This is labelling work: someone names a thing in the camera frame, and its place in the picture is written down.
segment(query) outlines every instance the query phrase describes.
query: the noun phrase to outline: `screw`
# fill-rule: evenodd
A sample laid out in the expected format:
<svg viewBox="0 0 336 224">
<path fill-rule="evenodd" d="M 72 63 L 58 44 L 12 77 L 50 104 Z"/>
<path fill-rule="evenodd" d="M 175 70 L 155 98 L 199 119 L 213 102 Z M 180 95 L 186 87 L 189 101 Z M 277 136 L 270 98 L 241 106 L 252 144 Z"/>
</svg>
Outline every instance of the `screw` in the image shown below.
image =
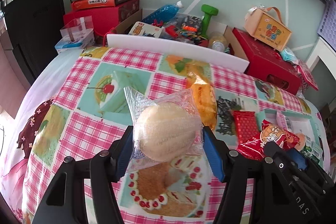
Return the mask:
<svg viewBox="0 0 336 224">
<path fill-rule="evenodd" d="M 237 157 L 238 156 L 238 152 L 236 150 L 230 150 L 229 155 L 231 157 Z"/>
<path fill-rule="evenodd" d="M 265 158 L 266 163 L 271 164 L 273 163 L 273 159 L 271 157 L 266 157 Z"/>
<path fill-rule="evenodd" d="M 70 161 L 72 161 L 73 160 L 73 157 L 71 157 L 71 156 L 66 156 L 65 158 L 64 158 L 64 162 L 70 162 Z"/>
<path fill-rule="evenodd" d="M 106 157 L 110 152 L 108 150 L 102 150 L 99 152 L 99 156 Z"/>
</svg>

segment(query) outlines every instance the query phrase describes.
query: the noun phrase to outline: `blue water bottle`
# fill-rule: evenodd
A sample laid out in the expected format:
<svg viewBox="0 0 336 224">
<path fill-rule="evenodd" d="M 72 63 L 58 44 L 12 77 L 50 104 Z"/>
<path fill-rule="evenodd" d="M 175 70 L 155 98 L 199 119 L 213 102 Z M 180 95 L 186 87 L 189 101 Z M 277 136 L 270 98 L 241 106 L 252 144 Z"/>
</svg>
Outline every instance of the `blue water bottle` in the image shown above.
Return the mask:
<svg viewBox="0 0 336 224">
<path fill-rule="evenodd" d="M 181 1 L 177 2 L 176 4 L 164 5 L 156 11 L 152 12 L 149 16 L 145 17 L 142 22 L 152 24 L 154 23 L 155 19 L 158 23 L 161 21 L 168 22 L 173 17 L 175 17 L 179 9 L 182 9 L 183 7 L 184 6 L 182 5 Z"/>
</svg>

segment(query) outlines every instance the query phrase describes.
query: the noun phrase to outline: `green dumbbell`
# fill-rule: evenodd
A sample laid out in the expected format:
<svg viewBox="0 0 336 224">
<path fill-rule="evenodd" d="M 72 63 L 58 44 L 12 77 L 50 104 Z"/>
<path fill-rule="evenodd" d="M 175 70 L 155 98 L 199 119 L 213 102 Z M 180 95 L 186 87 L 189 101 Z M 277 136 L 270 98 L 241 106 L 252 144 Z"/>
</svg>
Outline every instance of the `green dumbbell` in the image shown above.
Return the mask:
<svg viewBox="0 0 336 224">
<path fill-rule="evenodd" d="M 204 12 L 204 18 L 202 20 L 202 33 L 201 36 L 207 37 L 206 33 L 209 27 L 210 19 L 212 16 L 218 15 L 218 9 L 207 4 L 203 4 L 201 7 L 202 12 Z"/>
</svg>

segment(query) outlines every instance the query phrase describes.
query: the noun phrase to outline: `purple basket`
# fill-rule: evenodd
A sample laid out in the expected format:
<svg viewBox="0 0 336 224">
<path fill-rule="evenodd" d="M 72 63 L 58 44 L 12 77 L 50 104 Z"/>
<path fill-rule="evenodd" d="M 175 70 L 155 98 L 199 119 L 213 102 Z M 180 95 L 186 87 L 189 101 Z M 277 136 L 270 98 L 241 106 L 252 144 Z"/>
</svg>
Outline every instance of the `purple basket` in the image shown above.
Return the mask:
<svg viewBox="0 0 336 224">
<path fill-rule="evenodd" d="M 328 0 L 317 33 L 336 51 L 336 3 Z"/>
</svg>

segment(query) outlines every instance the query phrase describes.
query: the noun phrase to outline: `pink plaid pattern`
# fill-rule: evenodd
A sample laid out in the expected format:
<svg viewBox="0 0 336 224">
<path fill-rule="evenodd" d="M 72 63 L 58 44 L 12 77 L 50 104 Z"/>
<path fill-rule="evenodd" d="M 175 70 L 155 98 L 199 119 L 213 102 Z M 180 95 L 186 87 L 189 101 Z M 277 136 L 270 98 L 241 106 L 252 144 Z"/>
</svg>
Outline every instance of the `pink plaid pattern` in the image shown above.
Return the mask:
<svg viewBox="0 0 336 224">
<path fill-rule="evenodd" d="M 212 177 L 210 186 L 209 206 L 205 220 L 214 220 L 222 200 L 226 183 L 221 183 L 216 177 Z M 247 181 L 243 215 L 251 212 L 253 198 L 253 179 Z"/>
<path fill-rule="evenodd" d="M 280 89 L 280 93 L 286 108 L 302 113 L 300 101 L 296 96 L 282 89 Z"/>
<path fill-rule="evenodd" d="M 48 187 L 48 180 L 51 172 L 48 168 L 43 167 L 34 153 L 30 154 L 24 188 L 27 195 L 27 207 L 29 211 L 35 214 L 37 207 Z"/>
<path fill-rule="evenodd" d="M 99 60 L 79 58 L 56 95 L 54 103 L 74 110 L 79 97 L 82 95 L 85 86 L 89 83 L 90 77 L 99 64 Z"/>
<path fill-rule="evenodd" d="M 258 98 L 253 77 L 220 66 L 211 65 L 211 67 L 214 76 L 213 83 L 216 88 L 254 99 Z"/>
<path fill-rule="evenodd" d="M 126 67 L 155 71 L 161 55 L 157 52 L 112 48 L 105 55 L 103 61 Z"/>
<path fill-rule="evenodd" d="M 66 156 L 75 160 L 92 158 L 104 149 L 110 148 L 113 141 L 120 139 L 124 130 L 117 126 L 83 116 L 73 112 L 69 124 L 56 155 L 53 173 L 56 173 Z M 120 189 L 120 183 L 113 183 L 115 194 Z M 85 193 L 91 196 L 91 187 L 85 184 Z"/>
<path fill-rule="evenodd" d="M 204 224 L 203 221 L 177 221 L 177 220 L 166 220 L 166 219 L 153 219 L 141 215 L 132 215 L 125 211 L 120 210 L 121 216 L 125 223 L 136 223 L 136 224 Z"/>
<path fill-rule="evenodd" d="M 285 111 L 286 109 L 278 104 L 273 104 L 271 102 L 258 101 L 260 111 L 263 111 L 265 108 Z"/>
<path fill-rule="evenodd" d="M 186 79 L 174 76 L 155 73 L 151 87 L 149 88 L 148 98 L 157 99 L 167 94 L 185 89 Z"/>
</svg>

